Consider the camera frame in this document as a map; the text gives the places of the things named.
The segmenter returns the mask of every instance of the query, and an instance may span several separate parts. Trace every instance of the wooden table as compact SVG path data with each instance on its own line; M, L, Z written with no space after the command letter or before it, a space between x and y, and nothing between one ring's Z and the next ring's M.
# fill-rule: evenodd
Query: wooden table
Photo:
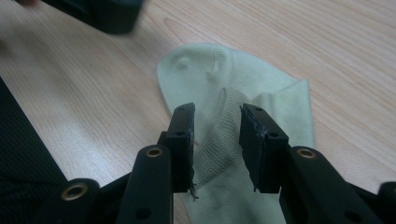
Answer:
M68 179L130 172L170 120L157 63L213 42L310 80L317 149L347 181L396 180L395 1L146 1L126 36L45 4L2 1L0 18L1 77Z

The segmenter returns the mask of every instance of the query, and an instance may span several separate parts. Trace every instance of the metal bolt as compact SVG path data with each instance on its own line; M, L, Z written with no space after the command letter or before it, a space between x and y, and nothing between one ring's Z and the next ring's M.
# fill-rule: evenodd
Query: metal bolt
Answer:
M86 183L76 183L62 192L62 199L65 201L73 201L81 198L88 191Z
M158 147L154 147L146 151L146 156L148 157L159 157L162 154L163 154L163 150Z
M308 149L305 149L305 148L298 149L297 153L301 157L304 157L304 158L307 158L307 159L314 159L317 156L317 154L315 154L315 152L313 152L311 150L308 150Z

